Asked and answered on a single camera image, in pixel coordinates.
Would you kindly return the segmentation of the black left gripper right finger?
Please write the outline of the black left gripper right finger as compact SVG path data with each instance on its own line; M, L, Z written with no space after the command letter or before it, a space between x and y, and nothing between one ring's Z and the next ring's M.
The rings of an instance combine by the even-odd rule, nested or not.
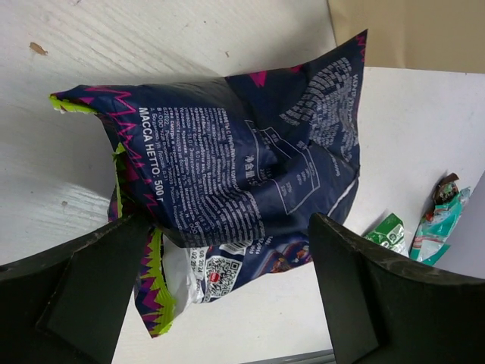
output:
M482 363L484 281L424 265L311 217L310 251L338 363Z

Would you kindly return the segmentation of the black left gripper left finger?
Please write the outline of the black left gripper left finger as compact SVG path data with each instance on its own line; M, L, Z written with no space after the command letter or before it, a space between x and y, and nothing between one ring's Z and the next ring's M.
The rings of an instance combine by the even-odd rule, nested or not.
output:
M130 215L1 266L3 363L110 363L146 245Z

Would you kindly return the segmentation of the green candy bag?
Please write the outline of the green candy bag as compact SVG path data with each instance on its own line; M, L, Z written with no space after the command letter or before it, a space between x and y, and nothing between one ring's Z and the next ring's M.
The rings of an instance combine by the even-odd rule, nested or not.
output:
M408 257L404 223L394 213L390 213L385 218L380 219L364 235L364 238L395 253Z

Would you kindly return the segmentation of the teal candy bag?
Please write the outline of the teal candy bag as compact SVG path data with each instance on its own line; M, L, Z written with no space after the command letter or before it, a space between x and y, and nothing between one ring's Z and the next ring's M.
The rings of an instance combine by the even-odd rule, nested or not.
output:
M448 174L436 185L431 195L432 206L424 213L411 245L410 259L435 265L449 249L446 242L460 219L470 197L470 188L459 189L455 173Z

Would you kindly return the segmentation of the dark blue candy bag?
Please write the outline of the dark blue candy bag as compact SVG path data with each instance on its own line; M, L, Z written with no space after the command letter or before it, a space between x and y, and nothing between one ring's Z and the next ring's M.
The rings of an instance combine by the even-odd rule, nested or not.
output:
M367 35L294 67L50 95L55 110L103 124L115 168L109 219L151 219L134 299L152 337L192 304L309 263L313 214L346 220Z

